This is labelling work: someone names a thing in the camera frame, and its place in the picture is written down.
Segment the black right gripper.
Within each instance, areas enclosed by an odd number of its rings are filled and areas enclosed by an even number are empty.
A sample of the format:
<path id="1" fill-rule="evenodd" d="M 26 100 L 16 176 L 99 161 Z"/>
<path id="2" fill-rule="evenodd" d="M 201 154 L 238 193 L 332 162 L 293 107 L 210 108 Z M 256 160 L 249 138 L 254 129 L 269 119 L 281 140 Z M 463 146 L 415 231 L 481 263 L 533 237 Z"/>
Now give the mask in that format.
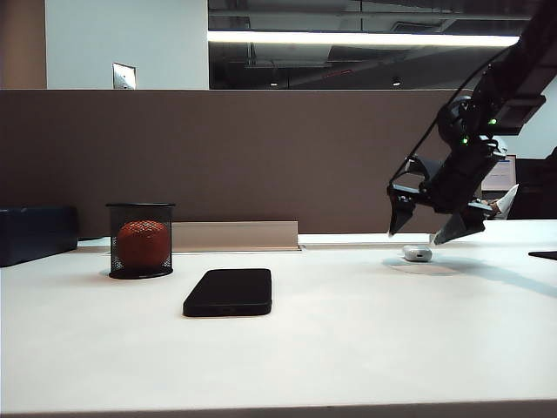
<path id="1" fill-rule="evenodd" d="M 388 234 L 398 233 L 412 218 L 417 205 L 431 207 L 439 213 L 453 213 L 440 230 L 430 235 L 430 243 L 435 246 L 483 232 L 484 221 L 493 213 L 492 207 L 470 201 L 483 178 L 506 155 L 507 144 L 503 139 L 480 136 L 458 140 L 443 162 L 410 157 L 402 172 L 420 175 L 422 180 L 415 188 L 397 185 L 394 181 L 389 183 Z"/>

